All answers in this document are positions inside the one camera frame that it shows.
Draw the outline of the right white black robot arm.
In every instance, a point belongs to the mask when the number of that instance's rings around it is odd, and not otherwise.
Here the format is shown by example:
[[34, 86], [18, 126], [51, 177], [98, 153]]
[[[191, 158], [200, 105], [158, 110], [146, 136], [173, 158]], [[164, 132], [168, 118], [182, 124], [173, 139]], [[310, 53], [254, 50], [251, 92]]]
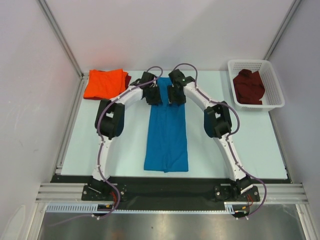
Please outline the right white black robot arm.
[[167, 90], [169, 103], [181, 105], [189, 98], [203, 111], [204, 131], [216, 142], [229, 171], [232, 185], [230, 194], [235, 200], [242, 201], [253, 188], [253, 183], [244, 170], [232, 139], [230, 106], [224, 101], [219, 102], [209, 97], [186, 78], [173, 80]]

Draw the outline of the blue t shirt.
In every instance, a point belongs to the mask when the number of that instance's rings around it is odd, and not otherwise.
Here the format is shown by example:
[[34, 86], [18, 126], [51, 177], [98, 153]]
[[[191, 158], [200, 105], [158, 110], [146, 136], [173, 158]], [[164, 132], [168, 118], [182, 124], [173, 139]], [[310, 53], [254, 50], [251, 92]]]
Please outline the blue t shirt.
[[157, 84], [162, 104], [150, 110], [143, 169], [158, 172], [188, 172], [188, 143], [185, 105], [169, 103], [168, 77]]

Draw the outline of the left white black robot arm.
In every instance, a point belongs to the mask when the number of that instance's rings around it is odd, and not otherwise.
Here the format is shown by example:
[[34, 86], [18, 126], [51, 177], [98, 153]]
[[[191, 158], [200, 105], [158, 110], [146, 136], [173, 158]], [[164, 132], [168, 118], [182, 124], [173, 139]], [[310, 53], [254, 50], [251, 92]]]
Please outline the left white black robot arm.
[[100, 137], [96, 167], [92, 172], [92, 194], [99, 200], [105, 200], [110, 195], [110, 189], [116, 189], [109, 182], [107, 160], [110, 147], [121, 135], [125, 126], [125, 111], [136, 102], [145, 99], [149, 105], [162, 104], [160, 88], [157, 84], [131, 85], [126, 91], [112, 99], [100, 101], [95, 120], [95, 128]]

